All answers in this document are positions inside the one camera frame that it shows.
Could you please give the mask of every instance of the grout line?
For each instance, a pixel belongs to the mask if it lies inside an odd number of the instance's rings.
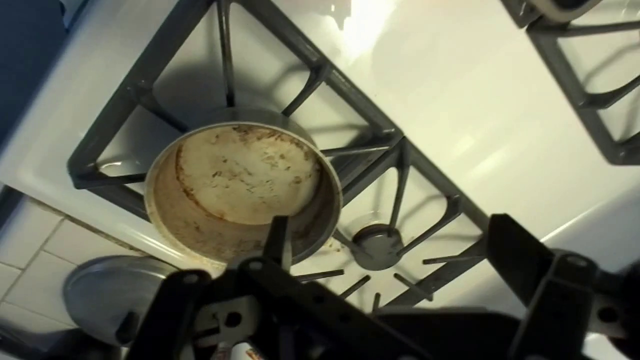
[[[20,304],[16,304],[16,303],[8,303],[8,300],[3,300],[1,304],[16,307],[16,308],[20,308],[20,310],[23,310],[23,313],[31,313],[31,314],[35,314],[35,316],[39,316],[39,318],[43,318],[43,320],[49,320],[49,322],[66,325],[63,320],[49,318],[49,316],[45,316],[45,314],[39,314],[38,310],[23,308],[23,307],[20,307]]]
[[[23,268],[20,270],[20,274],[16,277],[16,280],[11,282],[11,286],[6,288],[6,292],[1,295],[1,303],[6,300],[8,295],[11,295],[11,291],[16,288],[16,284],[21,280],[23,272],[35,262],[35,259],[43,253],[45,243],[57,233],[57,229],[62,227],[63,216],[59,218],[59,223],[53,227],[53,230],[43,239],[43,243],[35,248],[33,257],[23,265]]]
[[[59,255],[53,255],[53,253],[49,253],[49,250],[42,250],[43,255],[48,255],[48,257],[51,257],[51,259],[57,259],[57,261],[62,261],[62,262],[68,262],[68,265],[71,265],[74,268],[77,268],[80,265],[76,265],[76,262],[70,262],[68,259],[62,259]]]

